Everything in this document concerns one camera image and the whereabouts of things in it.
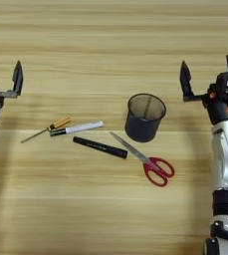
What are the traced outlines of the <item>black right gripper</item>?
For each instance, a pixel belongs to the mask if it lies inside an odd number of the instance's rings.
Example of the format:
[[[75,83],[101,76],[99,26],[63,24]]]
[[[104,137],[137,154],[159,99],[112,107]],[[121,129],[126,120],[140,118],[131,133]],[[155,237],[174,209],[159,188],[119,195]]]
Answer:
[[[201,101],[207,110],[211,123],[215,126],[228,121],[228,88],[211,84],[205,94],[194,95],[190,86],[190,71],[185,62],[181,63],[179,76],[183,100],[185,102]]]

